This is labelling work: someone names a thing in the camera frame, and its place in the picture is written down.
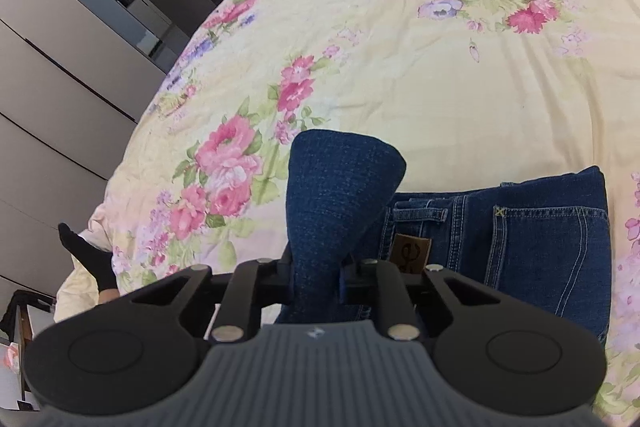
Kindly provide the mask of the beige wardrobe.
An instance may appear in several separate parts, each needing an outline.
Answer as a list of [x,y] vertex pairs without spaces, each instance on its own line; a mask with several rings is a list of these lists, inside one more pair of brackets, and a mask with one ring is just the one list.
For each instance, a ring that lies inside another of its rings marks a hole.
[[1,301],[72,271],[85,228],[164,77],[78,0],[1,0]]

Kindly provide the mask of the black sock foot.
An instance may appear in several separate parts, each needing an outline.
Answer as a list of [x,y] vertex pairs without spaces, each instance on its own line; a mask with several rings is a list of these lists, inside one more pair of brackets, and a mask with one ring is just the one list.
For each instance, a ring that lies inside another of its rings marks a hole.
[[111,251],[101,251],[89,244],[68,225],[58,225],[58,237],[63,247],[94,277],[98,291],[116,291],[116,275],[113,271]]

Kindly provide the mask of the floral yellow bed quilt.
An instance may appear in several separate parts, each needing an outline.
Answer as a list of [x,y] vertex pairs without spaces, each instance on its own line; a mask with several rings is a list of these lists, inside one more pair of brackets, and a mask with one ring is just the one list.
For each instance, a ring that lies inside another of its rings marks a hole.
[[639,416],[639,0],[224,0],[131,135],[82,237],[129,293],[286,242],[300,132],[397,147],[401,191],[481,190],[597,167],[612,300],[594,407]]

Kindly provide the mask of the blue denim jeans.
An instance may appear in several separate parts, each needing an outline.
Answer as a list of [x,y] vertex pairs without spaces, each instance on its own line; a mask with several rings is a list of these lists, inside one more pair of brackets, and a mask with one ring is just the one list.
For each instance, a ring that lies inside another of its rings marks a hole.
[[402,193],[405,172],[398,150],[372,136],[296,136],[285,196],[292,300],[280,322],[366,319],[368,307],[341,299],[342,268],[412,248],[420,265],[436,263],[608,335],[612,247],[599,168],[448,193]]

